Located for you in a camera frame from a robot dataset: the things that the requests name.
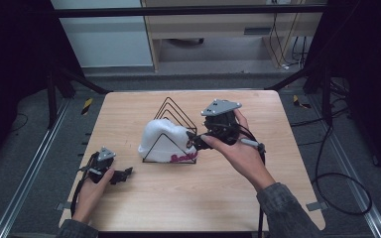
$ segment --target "table surface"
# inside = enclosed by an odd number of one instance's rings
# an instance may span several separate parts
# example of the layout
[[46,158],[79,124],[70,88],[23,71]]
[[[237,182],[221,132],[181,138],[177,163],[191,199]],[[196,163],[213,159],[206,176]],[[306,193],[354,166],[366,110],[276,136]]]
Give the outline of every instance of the table surface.
[[[206,131],[200,111],[213,99],[240,102],[251,132],[265,144],[267,169],[276,181],[289,187],[317,227],[324,228],[321,212],[306,209],[306,204],[317,198],[280,97],[276,91],[266,90],[107,94],[81,166],[105,146],[117,154],[114,169],[133,167],[134,172],[126,182],[107,187],[90,225],[100,231],[257,231],[255,189],[215,150],[199,151],[196,164],[142,162],[138,147],[143,129],[168,96],[186,112],[199,134]],[[70,212],[65,210],[61,224],[67,218]],[[263,229],[268,230],[266,219]]]

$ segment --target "gray floor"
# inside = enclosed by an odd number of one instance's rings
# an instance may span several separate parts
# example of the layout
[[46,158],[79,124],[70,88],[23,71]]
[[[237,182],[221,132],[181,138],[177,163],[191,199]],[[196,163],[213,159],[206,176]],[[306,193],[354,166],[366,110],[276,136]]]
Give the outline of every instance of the gray floor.
[[[123,90],[176,90],[176,89],[226,89],[270,86],[293,71],[276,69],[266,55],[266,46],[260,39],[205,39],[196,45],[181,41],[164,41],[160,69],[155,73],[128,73],[112,77],[91,77],[99,85],[117,91]],[[300,79],[281,91],[280,96],[291,123],[318,118],[314,109],[293,104],[297,94],[302,103],[314,104],[318,95],[306,97],[301,91]],[[69,101],[61,128],[49,149],[45,161],[21,207],[11,232],[55,234],[61,212],[54,210],[58,202],[65,201],[73,183],[75,171],[81,160],[104,96],[78,84],[76,97]],[[84,101],[93,98],[87,115],[80,115]],[[59,105],[63,100],[59,96]],[[345,107],[343,101],[334,103],[334,110]],[[8,135],[0,151],[0,218],[15,193],[30,161],[46,134],[48,124],[47,94],[40,91],[25,98],[19,104],[19,113],[28,117],[27,123]],[[26,117],[20,115],[14,128],[22,126]],[[374,167],[368,150],[349,114],[334,119],[334,136],[342,145],[355,171],[372,194],[374,206],[381,215],[381,168]],[[321,123],[293,128],[297,143],[307,167],[314,177],[319,144],[303,145],[320,141],[324,135]],[[321,156],[319,172],[341,172],[335,150],[326,142]],[[358,210],[351,188],[344,179],[324,178],[320,183],[324,193],[334,203],[345,209]],[[348,216],[332,208],[323,212],[326,237],[375,237],[363,216]]]

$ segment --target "gray sleeve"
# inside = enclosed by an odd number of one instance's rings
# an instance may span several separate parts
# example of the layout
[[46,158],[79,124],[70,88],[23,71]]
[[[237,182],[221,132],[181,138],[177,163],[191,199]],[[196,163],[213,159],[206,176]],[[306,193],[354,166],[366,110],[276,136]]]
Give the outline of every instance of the gray sleeve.
[[98,230],[75,220],[65,220],[57,238],[95,238]]
[[256,195],[268,220],[271,237],[321,237],[319,229],[290,190],[274,183]]

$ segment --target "left hand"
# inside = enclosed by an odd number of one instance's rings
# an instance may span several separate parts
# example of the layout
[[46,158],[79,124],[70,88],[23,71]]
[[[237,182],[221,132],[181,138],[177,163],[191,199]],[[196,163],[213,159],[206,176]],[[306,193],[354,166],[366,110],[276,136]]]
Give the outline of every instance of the left hand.
[[112,179],[113,174],[114,170],[110,168],[98,183],[94,183],[90,178],[85,180],[78,195],[78,203],[76,204],[72,220],[88,224],[89,217],[103,195],[109,181]]

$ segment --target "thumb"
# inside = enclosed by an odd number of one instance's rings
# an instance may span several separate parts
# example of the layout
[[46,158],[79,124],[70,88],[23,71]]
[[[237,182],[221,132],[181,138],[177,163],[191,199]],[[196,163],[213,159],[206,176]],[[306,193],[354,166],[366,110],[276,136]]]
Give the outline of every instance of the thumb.
[[224,147],[226,146],[222,141],[218,140],[215,137],[201,135],[200,138],[206,142],[210,147],[222,153],[224,151]]
[[112,179],[113,175],[114,175],[114,169],[109,168],[104,174],[103,178],[101,178],[101,181],[99,183],[107,185],[109,181]]

